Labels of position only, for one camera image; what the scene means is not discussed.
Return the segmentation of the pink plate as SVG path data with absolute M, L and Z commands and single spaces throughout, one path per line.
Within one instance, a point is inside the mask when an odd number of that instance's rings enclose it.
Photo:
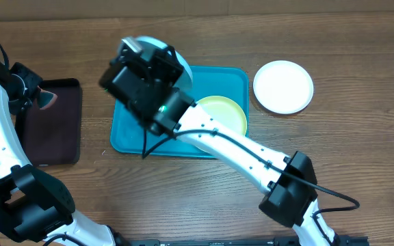
M 314 84 L 300 65 L 285 60 L 271 61 L 254 76 L 253 92 L 267 110 L 283 115 L 305 109 L 313 99 Z

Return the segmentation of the green and orange sponge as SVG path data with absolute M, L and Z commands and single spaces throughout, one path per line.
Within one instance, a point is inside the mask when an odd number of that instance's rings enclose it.
M 39 109 L 45 110 L 54 104 L 54 102 L 57 100 L 57 95 L 39 87 L 39 94 L 36 100 Z

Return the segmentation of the light blue plate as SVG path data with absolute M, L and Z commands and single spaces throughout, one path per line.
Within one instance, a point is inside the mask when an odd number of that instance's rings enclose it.
M 165 42 L 150 36 L 138 36 L 135 39 L 143 48 L 141 58 L 147 62 L 153 56 L 155 49 L 165 49 L 168 47 L 168 44 Z M 181 91 L 190 92 L 193 85 L 192 70 L 181 54 L 177 51 L 175 53 L 178 62 L 183 67 L 183 73 L 174 86 L 178 87 Z

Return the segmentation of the yellow plate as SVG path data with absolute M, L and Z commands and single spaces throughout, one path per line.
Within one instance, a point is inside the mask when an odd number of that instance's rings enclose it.
M 223 96 L 208 96 L 200 99 L 198 104 L 215 120 L 232 131 L 246 136 L 247 117 L 244 110 L 234 100 Z

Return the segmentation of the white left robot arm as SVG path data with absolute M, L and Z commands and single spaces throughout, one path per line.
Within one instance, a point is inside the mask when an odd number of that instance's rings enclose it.
M 7 55 L 0 58 L 0 235 L 44 245 L 129 245 L 119 232 L 95 223 L 75 208 L 59 179 L 34 167 L 22 149 L 12 115 L 33 103 L 49 108 L 57 95 L 40 87 L 42 78 Z

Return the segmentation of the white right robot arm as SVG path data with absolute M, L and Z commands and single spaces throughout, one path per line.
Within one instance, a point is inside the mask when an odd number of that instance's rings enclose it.
M 338 245 L 339 236 L 321 217 L 321 188 L 311 160 L 301 152 L 287 156 L 228 129 L 177 87 L 191 77 L 172 46 L 124 39 L 100 84 L 145 132 L 196 146 L 245 176 L 265 196 L 259 209 L 293 228 L 301 245 Z

